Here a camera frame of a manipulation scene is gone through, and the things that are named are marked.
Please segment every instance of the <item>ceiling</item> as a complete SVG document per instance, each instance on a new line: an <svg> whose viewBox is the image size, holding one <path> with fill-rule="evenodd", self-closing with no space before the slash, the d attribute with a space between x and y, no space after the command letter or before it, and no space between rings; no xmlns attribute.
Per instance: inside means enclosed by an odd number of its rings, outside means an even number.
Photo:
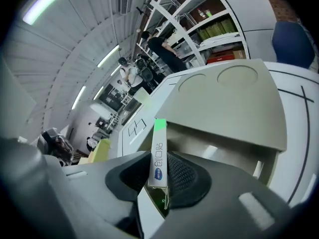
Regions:
<svg viewBox="0 0 319 239"><path fill-rule="evenodd" d="M22 137L32 141L44 129L64 128L77 110L71 107L82 86L80 102L93 99L110 81L118 58L131 56L140 18L135 7L144 0L125 1L128 12L121 14L121 0L56 0L33 25L22 16L13 22L3 56L36 101ZM119 51L98 68L117 44Z"/></svg>

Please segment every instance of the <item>cardboard box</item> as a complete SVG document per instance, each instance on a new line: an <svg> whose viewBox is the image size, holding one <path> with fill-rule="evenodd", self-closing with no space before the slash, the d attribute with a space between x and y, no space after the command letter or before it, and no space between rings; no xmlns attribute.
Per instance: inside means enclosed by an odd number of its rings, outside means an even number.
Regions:
<svg viewBox="0 0 319 239"><path fill-rule="evenodd" d="M246 54L244 50L234 50L233 54L235 59L246 59Z"/></svg>
<svg viewBox="0 0 319 239"><path fill-rule="evenodd" d="M155 119L152 157L149 174L149 187L167 187L167 140L166 140L166 120Z"/></svg>

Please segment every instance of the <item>storage box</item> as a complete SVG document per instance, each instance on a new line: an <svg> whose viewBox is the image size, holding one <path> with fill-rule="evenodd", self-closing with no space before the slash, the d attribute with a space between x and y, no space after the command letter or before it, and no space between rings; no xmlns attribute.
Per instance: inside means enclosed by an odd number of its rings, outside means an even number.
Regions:
<svg viewBox="0 0 319 239"><path fill-rule="evenodd" d="M244 50L234 50L233 54L235 59L246 59L246 54Z"/></svg>
<svg viewBox="0 0 319 239"><path fill-rule="evenodd" d="M232 59L235 59L233 51L232 50L225 50L225 51L211 54L207 59L207 64L225 61L225 60L232 60Z"/></svg>

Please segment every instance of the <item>black office chair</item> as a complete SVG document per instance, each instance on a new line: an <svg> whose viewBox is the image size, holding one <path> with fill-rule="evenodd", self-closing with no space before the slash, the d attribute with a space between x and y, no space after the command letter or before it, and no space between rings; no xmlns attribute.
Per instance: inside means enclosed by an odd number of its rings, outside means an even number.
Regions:
<svg viewBox="0 0 319 239"><path fill-rule="evenodd" d="M149 87L154 90L156 88L156 83L153 79L153 73L150 70L148 64L143 58L139 58L135 62L137 68L139 69L139 75L142 77L143 81L147 82Z"/></svg>

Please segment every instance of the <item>fluorescent light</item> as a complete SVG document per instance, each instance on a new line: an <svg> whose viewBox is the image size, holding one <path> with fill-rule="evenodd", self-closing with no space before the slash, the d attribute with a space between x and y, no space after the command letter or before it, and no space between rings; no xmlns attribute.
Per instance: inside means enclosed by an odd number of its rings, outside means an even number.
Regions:
<svg viewBox="0 0 319 239"><path fill-rule="evenodd" d="M93 100L96 100L96 98L98 97L98 95L102 92L102 90L104 89L104 87L100 88L100 90L98 91L98 93L96 93L95 97L93 98Z"/></svg>
<svg viewBox="0 0 319 239"><path fill-rule="evenodd" d="M103 63L105 62L105 60L107 60L115 51L117 51L119 47L120 47L119 45L116 45L115 48L111 50L110 53L105 56L105 58L102 59L102 61L98 64L98 67L101 67Z"/></svg>
<svg viewBox="0 0 319 239"><path fill-rule="evenodd" d="M113 76L120 68L121 68L121 65L119 65L119 66L113 71L113 73L111 73L111 76Z"/></svg>
<svg viewBox="0 0 319 239"><path fill-rule="evenodd" d="M24 15L23 21L32 25L44 10L55 0L37 0Z"/></svg>
<svg viewBox="0 0 319 239"><path fill-rule="evenodd" d="M76 99L75 99L75 101L74 101L74 104L73 104L73 106L72 106L72 108L71 108L72 110L75 108L76 104L79 102L79 99L80 99L80 97L81 97L81 95L82 95L82 93L83 93L84 90L85 90L85 86L83 86L83 87L81 88L81 90L80 90L78 96L76 97Z"/></svg>

